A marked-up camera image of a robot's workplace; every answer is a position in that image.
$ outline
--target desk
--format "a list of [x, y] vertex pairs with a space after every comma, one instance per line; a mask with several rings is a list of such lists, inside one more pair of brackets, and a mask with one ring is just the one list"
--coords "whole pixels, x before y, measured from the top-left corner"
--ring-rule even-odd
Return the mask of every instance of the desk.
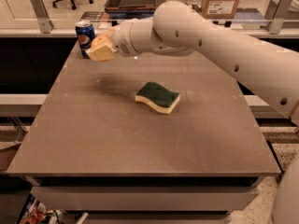
[[[135, 103], [148, 81], [180, 92], [172, 114]], [[76, 44], [7, 172], [49, 208], [226, 216], [279, 169], [235, 81], [199, 53], [98, 63]]]

